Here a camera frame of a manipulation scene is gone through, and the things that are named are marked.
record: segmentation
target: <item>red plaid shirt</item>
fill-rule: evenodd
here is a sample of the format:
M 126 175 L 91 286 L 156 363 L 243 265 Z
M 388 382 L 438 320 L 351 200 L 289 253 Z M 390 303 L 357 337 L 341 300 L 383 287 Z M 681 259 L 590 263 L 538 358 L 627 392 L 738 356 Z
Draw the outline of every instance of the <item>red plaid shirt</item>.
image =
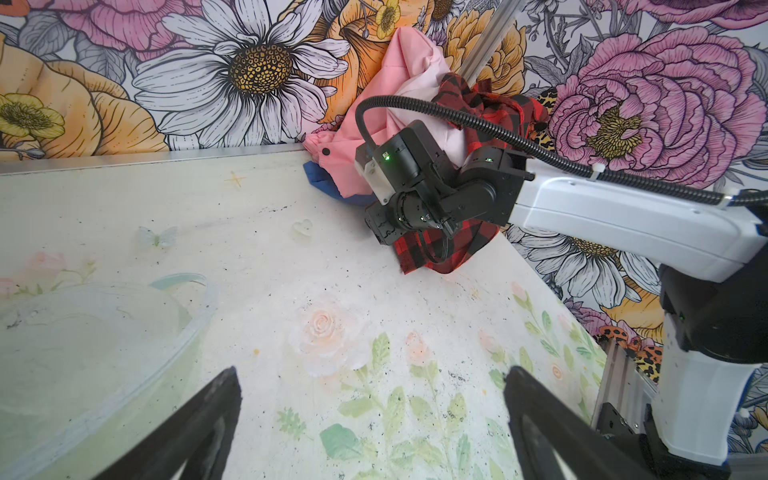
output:
M 536 100 L 523 95 L 507 97 L 491 93 L 490 80 L 480 81 L 474 88 L 469 88 L 467 82 L 454 73 L 443 77 L 440 91 L 432 101 L 477 115 L 526 137 L 541 129 L 542 124 L 545 126 L 549 118 L 547 109 Z M 498 138 L 489 137 L 471 128 L 464 129 L 464 132 L 467 154 L 486 145 L 510 148 Z M 426 246 L 417 233 L 408 232 L 395 242 L 394 247 L 403 273 L 412 272 L 420 266 L 427 266 L 440 273 L 449 273 L 469 260 L 469 257 L 490 242 L 496 233 L 498 227 L 494 224 L 473 219 L 465 221 L 462 229 L 448 241 L 447 255 L 442 252 L 443 233 L 437 229 L 424 232 Z M 425 247 L 429 249 L 429 254 L 425 253 Z M 433 263 L 429 261 L 430 257 L 445 258 L 445 261 Z

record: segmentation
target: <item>white zip tie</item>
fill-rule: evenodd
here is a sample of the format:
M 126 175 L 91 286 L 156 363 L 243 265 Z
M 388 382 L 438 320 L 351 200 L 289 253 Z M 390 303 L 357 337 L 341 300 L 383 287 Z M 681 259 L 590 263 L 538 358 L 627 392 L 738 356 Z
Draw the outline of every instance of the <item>white zip tie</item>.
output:
M 723 190 L 723 199 L 720 200 L 720 202 L 715 205 L 716 208 L 719 208 L 721 210 L 725 210 L 725 207 L 728 206 L 731 200 L 738 195 L 740 190 L 738 188 L 733 187 L 726 187 L 725 190 Z
M 605 172 L 605 164 L 592 164 L 592 175 L 589 176 L 589 181 L 594 182 L 603 172 Z

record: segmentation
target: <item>blue fabric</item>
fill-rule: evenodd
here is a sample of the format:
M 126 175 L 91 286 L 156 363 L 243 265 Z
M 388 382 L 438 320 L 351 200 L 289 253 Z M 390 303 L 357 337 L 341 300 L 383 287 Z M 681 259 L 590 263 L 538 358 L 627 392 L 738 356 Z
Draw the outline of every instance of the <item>blue fabric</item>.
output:
M 378 201 L 376 195 L 352 195 L 349 198 L 344 198 L 339 193 L 339 189 L 336 184 L 333 183 L 331 174 L 326 169 L 322 168 L 315 162 L 309 161 L 304 164 L 304 173 L 307 180 L 310 181 L 313 187 L 322 191 L 323 193 L 330 195 L 333 198 L 337 198 L 346 204 L 360 205 L 361 207 L 368 207 L 373 202 Z

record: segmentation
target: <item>daisy center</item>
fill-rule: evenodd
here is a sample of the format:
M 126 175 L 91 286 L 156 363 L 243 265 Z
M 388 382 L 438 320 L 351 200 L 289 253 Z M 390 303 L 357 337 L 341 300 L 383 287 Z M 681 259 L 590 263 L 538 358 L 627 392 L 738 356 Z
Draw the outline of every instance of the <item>daisy center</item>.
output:
M 596 257 L 612 257 L 618 250 L 609 247 L 603 247 L 599 243 L 588 242 L 581 238 L 571 238 L 574 246 L 578 248 L 582 253 L 586 255 L 594 255 Z
M 242 92 L 266 94 L 288 80 L 291 64 L 290 53 L 285 48 L 258 45 L 235 55 L 230 80 Z
M 0 118 L 28 130 L 44 130 L 53 125 L 51 119 L 37 108 L 15 102 L 0 106 Z
M 626 135 L 628 130 L 640 127 L 640 115 L 622 118 L 619 115 L 619 107 L 620 105 L 610 108 L 598 117 L 600 122 L 598 134 L 587 138 L 587 145 L 594 148 L 598 155 L 606 160 L 623 157 L 643 142 L 638 133 Z
M 432 12 L 432 21 L 439 22 L 451 13 L 451 7 L 453 6 L 453 0 L 437 0 L 435 2 L 435 10 Z
M 382 15 L 381 26 L 385 31 L 389 31 L 395 24 L 395 9 L 393 7 L 387 7 Z

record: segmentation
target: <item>pink jacket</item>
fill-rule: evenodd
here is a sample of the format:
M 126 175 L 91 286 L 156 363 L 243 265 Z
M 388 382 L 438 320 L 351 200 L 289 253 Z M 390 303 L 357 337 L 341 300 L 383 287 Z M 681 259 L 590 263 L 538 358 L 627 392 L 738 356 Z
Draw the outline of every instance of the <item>pink jacket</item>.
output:
M 397 29 L 384 54 L 381 70 L 349 108 L 339 130 L 308 134 L 304 141 L 314 161 L 331 174 L 342 197 L 372 193 L 355 170 L 355 149 L 362 144 L 355 123 L 357 104 L 374 95 L 390 94 L 432 100 L 437 95 L 440 79 L 450 71 L 440 49 L 423 33 L 412 27 Z M 366 126 L 377 144 L 384 143 L 417 119 L 426 124 L 451 162 L 461 167 L 466 157 L 464 134 L 448 123 L 405 110 L 375 108 L 366 112 Z M 327 155 L 323 154 L 326 148 L 330 152 Z

